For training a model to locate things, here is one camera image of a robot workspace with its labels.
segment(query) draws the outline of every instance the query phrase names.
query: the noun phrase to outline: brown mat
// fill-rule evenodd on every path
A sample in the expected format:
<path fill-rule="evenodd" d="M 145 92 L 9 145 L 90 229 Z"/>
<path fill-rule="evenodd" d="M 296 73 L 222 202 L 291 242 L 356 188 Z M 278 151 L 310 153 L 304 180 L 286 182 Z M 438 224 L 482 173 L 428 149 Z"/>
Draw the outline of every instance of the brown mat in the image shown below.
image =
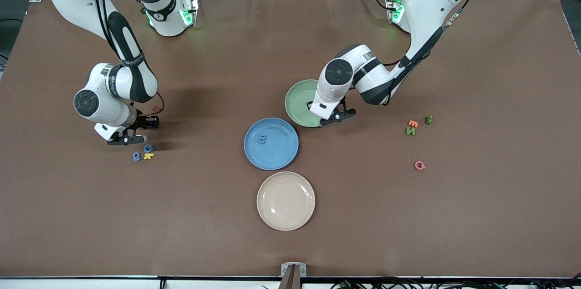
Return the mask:
<path fill-rule="evenodd" d="M 285 171 L 317 206 L 291 232 L 256 211 L 274 172 L 246 159 L 245 132 L 289 120 L 288 88 L 346 45 L 392 62 L 408 35 L 371 0 L 203 0 L 198 27 L 169 39 L 113 1 L 166 99 L 156 156 L 133 162 L 141 146 L 109 147 L 75 113 L 91 68 L 116 59 L 50 0 L 31 5 L 0 83 L 2 276 L 268 275 L 289 260 L 312 276 L 579 271 L 580 60 L 558 0 L 473 0 L 389 107 L 352 91 L 357 117 L 296 125 Z"/>

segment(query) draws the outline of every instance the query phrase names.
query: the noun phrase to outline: plate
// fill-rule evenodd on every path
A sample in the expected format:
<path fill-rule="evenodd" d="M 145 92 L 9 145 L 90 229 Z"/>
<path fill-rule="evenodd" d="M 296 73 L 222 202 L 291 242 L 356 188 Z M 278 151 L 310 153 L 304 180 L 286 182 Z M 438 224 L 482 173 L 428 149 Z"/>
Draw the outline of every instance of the plate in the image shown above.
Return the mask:
<path fill-rule="evenodd" d="M 278 118 L 262 119 L 246 132 L 244 153 L 263 170 L 278 170 L 295 159 L 299 136 L 290 123 Z"/>
<path fill-rule="evenodd" d="M 317 80 L 308 79 L 293 85 L 286 93 L 285 109 L 286 114 L 299 125 L 303 127 L 319 127 L 321 119 L 309 111 L 307 103 L 315 99 L 317 91 Z"/>
<path fill-rule="evenodd" d="M 258 213 L 270 227 L 280 231 L 296 230 L 315 210 L 315 192 L 303 176 L 283 171 L 264 180 L 256 198 Z"/>

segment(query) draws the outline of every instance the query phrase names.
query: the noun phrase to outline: beige plate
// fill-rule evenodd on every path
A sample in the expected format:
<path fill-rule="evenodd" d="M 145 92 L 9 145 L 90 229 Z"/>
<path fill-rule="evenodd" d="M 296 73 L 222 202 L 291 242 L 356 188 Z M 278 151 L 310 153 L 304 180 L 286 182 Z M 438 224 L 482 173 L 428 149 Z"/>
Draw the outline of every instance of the beige plate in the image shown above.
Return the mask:
<path fill-rule="evenodd" d="M 256 207 L 267 225 L 281 231 L 302 227 L 313 215 L 315 192 L 303 176 L 283 171 L 264 180 Z"/>

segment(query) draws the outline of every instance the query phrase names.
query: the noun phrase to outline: robotic arm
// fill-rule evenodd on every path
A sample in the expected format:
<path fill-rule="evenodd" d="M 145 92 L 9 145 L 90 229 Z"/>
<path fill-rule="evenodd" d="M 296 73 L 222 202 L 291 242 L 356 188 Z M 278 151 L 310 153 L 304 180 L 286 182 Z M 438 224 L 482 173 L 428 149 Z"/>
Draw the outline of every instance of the robotic arm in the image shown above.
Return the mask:
<path fill-rule="evenodd" d="M 137 128 L 157 128 L 159 119 L 144 115 L 125 100 L 149 101 L 158 92 L 158 81 L 129 23 L 110 0 L 52 2 L 66 20 L 107 40 L 120 60 L 117 65 L 101 63 L 91 70 L 87 84 L 74 97 L 75 110 L 95 122 L 95 130 L 110 145 L 145 142 L 147 138 L 135 135 L 135 131 Z M 148 16 L 153 16 L 150 24 L 161 35 L 178 35 L 194 23 L 197 0 L 141 2 Z"/>
<path fill-rule="evenodd" d="M 461 0 L 386 0 L 390 22 L 411 34 L 409 49 L 392 69 L 387 70 L 367 45 L 343 49 L 323 68 L 310 111 L 321 117 L 321 126 L 355 115 L 345 109 L 345 94 L 355 86 L 366 103 L 388 105 L 392 95 L 410 72 L 427 58 L 440 36 L 456 19 L 459 10 L 444 26 L 448 13 Z"/>

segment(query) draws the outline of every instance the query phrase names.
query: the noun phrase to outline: green plate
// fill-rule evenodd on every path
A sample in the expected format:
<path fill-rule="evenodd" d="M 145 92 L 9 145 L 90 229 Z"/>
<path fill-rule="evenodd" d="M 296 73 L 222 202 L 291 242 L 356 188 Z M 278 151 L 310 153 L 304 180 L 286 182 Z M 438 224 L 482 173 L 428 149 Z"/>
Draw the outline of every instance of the green plate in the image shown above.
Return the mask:
<path fill-rule="evenodd" d="M 308 79 L 298 82 L 290 88 L 285 97 L 285 109 L 289 117 L 303 127 L 319 126 L 319 118 L 309 111 L 307 103 L 315 99 L 317 80 Z"/>

